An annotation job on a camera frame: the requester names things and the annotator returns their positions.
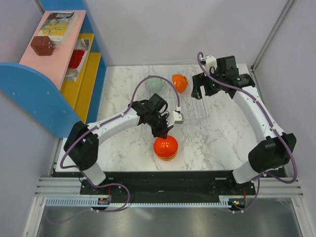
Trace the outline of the red plastic bowl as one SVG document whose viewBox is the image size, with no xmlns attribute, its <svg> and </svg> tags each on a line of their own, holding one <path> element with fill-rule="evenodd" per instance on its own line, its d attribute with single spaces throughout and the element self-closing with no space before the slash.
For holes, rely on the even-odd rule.
<svg viewBox="0 0 316 237">
<path fill-rule="evenodd" d="M 154 141 L 153 149 L 156 156 L 170 157 L 177 154 L 178 142 L 173 136 L 170 135 L 168 135 L 166 139 L 157 138 Z"/>
</svg>

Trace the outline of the orange plastic bowl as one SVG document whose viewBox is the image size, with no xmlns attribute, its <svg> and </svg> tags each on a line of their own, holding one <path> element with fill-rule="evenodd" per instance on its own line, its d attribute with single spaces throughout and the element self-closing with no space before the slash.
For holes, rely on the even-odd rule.
<svg viewBox="0 0 316 237">
<path fill-rule="evenodd" d="M 172 76 L 172 82 L 178 93 L 182 94 L 188 87 L 188 80 L 184 75 L 174 74 Z"/>
</svg>

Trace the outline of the celadon green ceramic bowl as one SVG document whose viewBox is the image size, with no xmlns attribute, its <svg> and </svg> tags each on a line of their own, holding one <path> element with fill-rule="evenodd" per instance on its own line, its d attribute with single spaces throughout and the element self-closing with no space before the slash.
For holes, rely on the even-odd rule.
<svg viewBox="0 0 316 237">
<path fill-rule="evenodd" d="M 147 85 L 152 94 L 160 94 L 164 86 L 164 82 L 160 78 L 149 78 L 147 79 Z"/>
</svg>

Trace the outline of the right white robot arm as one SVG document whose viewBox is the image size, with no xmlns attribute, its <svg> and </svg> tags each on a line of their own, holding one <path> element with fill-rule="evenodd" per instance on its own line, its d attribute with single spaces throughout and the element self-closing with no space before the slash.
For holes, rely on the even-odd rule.
<svg viewBox="0 0 316 237">
<path fill-rule="evenodd" d="M 252 77 L 240 74 L 234 56 L 216 59 L 199 52 L 197 62 L 202 72 L 193 76 L 191 96 L 200 100 L 203 95 L 213 96 L 220 91 L 227 93 L 245 114 L 257 141 L 248 154 L 247 162 L 232 171 L 232 179 L 226 182 L 227 191 L 238 194 L 243 190 L 244 183 L 264 174 L 283 183 L 294 183 L 297 179 L 293 155 L 296 137 L 293 133 L 286 133 L 272 118 L 260 99 Z M 293 166 L 291 180 L 283 180 L 271 173 L 288 163 Z"/>
</svg>

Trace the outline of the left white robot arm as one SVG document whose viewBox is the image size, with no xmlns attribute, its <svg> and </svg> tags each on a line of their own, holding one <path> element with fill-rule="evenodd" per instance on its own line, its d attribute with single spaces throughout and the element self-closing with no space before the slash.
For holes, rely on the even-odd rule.
<svg viewBox="0 0 316 237">
<path fill-rule="evenodd" d="M 167 138 L 177 118 L 177 111 L 168 112 L 167 102 L 154 94 L 148 100 L 134 101 L 122 113 L 108 119 L 84 124 L 74 124 L 64 145 L 64 157 L 70 157 L 76 167 L 90 180 L 91 188 L 97 194 L 108 190 L 106 174 L 97 162 L 99 145 L 112 136 L 132 127 L 147 124 L 154 137 Z"/>
</svg>

